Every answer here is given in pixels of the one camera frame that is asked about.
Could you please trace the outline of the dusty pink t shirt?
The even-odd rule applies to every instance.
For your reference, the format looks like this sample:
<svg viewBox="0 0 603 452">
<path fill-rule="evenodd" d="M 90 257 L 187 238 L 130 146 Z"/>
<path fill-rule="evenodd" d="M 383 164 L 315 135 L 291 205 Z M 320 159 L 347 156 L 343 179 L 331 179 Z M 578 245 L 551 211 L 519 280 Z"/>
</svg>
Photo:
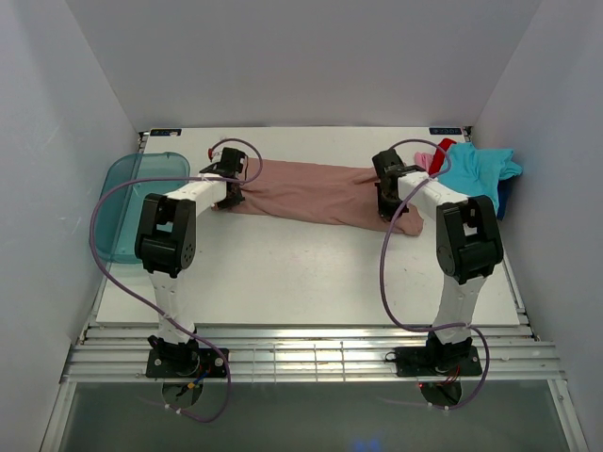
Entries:
<svg viewBox="0 0 603 452">
<path fill-rule="evenodd" d="M 244 201 L 226 211 L 385 232 L 373 168 L 251 159 L 261 173 L 242 187 Z"/>
</svg>

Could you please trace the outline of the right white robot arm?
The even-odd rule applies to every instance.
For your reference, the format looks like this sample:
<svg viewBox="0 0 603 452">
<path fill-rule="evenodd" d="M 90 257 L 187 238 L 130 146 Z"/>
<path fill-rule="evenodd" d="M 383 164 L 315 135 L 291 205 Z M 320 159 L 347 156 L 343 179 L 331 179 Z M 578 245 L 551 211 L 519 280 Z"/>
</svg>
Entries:
<svg viewBox="0 0 603 452">
<path fill-rule="evenodd" d="M 423 328 L 422 347 L 397 347 L 391 363 L 400 377 L 477 377 L 484 364 L 470 328 L 486 280 L 503 259 L 492 200 L 454 191 L 390 148 L 373 156 L 380 216 L 395 223 L 413 202 L 435 222 L 435 254 L 444 275 L 438 311 Z"/>
</svg>

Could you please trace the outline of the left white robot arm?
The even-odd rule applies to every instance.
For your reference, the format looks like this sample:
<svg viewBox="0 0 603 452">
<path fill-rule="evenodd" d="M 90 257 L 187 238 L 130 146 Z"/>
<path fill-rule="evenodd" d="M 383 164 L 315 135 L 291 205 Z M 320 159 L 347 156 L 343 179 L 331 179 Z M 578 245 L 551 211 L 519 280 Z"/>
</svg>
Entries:
<svg viewBox="0 0 603 452">
<path fill-rule="evenodd" d="M 225 375 L 222 366 L 210 370 L 220 356 L 189 336 L 196 331 L 192 309 L 178 295 L 179 282 L 196 255 L 198 216 L 212 207 L 225 209 L 244 201 L 237 181 L 247 155 L 225 147 L 212 151 L 209 158 L 210 165 L 200 171 L 198 181 L 166 194 L 150 193 L 142 204 L 135 254 L 162 311 L 157 333 L 148 338 L 148 378 L 196 378 L 203 371 L 212 377 Z"/>
</svg>

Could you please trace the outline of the light pink folded t shirt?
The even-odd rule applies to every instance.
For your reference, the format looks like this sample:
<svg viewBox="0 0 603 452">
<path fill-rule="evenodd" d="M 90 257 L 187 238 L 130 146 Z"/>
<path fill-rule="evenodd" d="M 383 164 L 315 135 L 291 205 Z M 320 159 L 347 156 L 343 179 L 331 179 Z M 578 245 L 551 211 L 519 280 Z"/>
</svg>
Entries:
<svg viewBox="0 0 603 452">
<path fill-rule="evenodd" d="M 434 155 L 431 153 L 415 153 L 414 162 L 425 171 L 429 172 L 432 166 Z"/>
</svg>

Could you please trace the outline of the red folded t shirt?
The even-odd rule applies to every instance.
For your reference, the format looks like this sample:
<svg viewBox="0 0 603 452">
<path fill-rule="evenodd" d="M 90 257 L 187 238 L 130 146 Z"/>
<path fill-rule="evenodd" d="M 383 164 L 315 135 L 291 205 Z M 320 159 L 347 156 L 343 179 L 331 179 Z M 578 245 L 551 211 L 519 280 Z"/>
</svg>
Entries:
<svg viewBox="0 0 603 452">
<path fill-rule="evenodd" d="M 439 144 L 438 144 L 438 148 L 436 149 L 433 158 L 432 158 L 432 162 L 430 164 L 428 173 L 430 175 L 434 175 L 436 173 L 438 173 L 445 162 L 445 157 L 446 157 L 446 153 L 448 152 L 448 149 L 452 146 L 455 145 L 457 143 L 456 140 L 450 139 L 450 138 L 444 138 Z"/>
</svg>

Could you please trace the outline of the cyan folded t shirt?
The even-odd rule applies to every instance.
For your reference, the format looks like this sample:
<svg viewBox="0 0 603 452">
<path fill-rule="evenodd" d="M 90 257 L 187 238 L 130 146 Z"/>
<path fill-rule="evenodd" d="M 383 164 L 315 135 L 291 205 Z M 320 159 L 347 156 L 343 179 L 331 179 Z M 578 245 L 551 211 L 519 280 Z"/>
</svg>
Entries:
<svg viewBox="0 0 603 452">
<path fill-rule="evenodd" d="M 448 149 L 449 161 L 437 179 L 442 185 L 469 197 L 488 196 L 497 212 L 500 180 L 520 176 L 523 169 L 513 161 L 513 149 L 477 149 L 459 143 Z"/>
</svg>

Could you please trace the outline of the dark blue folded t shirt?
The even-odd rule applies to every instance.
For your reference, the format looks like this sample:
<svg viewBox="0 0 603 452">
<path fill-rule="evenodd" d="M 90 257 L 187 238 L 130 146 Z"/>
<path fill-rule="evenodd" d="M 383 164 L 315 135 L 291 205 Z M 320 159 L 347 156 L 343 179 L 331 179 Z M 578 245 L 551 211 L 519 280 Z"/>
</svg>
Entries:
<svg viewBox="0 0 603 452">
<path fill-rule="evenodd" d="M 513 191 L 513 178 L 500 180 L 497 185 L 498 208 L 497 219 L 503 220 L 506 214 L 509 199 Z"/>
</svg>

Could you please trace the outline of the teal plastic tray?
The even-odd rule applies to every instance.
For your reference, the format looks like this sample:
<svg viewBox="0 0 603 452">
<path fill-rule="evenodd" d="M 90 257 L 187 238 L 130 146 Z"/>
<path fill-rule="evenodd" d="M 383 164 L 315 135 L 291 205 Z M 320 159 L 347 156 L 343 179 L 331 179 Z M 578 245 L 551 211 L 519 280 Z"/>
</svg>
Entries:
<svg viewBox="0 0 603 452">
<path fill-rule="evenodd" d="M 99 257 L 110 263 L 138 264 L 135 241 L 144 198 L 180 188 L 189 173 L 190 165 L 179 153 L 134 153 L 117 160 L 107 172 L 102 192 L 131 180 L 136 183 L 116 190 L 99 208 L 95 226 Z"/>
</svg>

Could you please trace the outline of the aluminium rail frame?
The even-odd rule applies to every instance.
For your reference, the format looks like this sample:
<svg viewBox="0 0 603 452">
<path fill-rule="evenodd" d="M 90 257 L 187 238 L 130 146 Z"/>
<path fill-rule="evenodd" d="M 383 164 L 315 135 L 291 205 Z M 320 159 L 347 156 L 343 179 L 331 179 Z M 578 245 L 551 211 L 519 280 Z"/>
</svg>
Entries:
<svg viewBox="0 0 603 452">
<path fill-rule="evenodd" d="M 146 380 L 147 338 L 154 331 L 151 323 L 91 321 L 84 328 L 59 380 L 42 450 L 58 450 L 78 384 Z M 545 381 L 570 450 L 587 450 L 554 344 L 538 340 L 525 315 L 515 326 L 486 326 L 481 331 L 487 344 L 479 353 L 490 364 L 488 380 Z M 235 383 L 390 382 L 397 377 L 386 352 L 396 346 L 415 346 L 423 339 L 419 333 L 385 326 L 210 326 L 201 333 L 229 348 Z"/>
</svg>

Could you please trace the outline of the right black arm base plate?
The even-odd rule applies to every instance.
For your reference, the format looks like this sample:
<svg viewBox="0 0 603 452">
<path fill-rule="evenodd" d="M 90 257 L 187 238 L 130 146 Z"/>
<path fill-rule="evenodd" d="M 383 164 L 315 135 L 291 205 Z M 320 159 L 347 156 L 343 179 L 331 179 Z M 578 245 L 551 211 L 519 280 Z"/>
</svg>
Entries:
<svg viewBox="0 0 603 452">
<path fill-rule="evenodd" d="M 460 356 L 437 360 L 426 347 L 395 347 L 384 359 L 393 363 L 398 377 L 479 377 L 481 361 L 476 347 Z"/>
</svg>

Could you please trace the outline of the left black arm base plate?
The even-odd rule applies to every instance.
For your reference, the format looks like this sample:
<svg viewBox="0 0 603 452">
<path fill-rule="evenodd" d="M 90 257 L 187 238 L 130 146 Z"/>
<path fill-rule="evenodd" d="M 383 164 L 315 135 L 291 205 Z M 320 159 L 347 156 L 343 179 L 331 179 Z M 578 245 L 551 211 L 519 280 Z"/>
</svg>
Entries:
<svg viewBox="0 0 603 452">
<path fill-rule="evenodd" d="M 150 379 L 225 378 L 225 359 L 211 348 L 149 352 L 144 375 Z"/>
</svg>

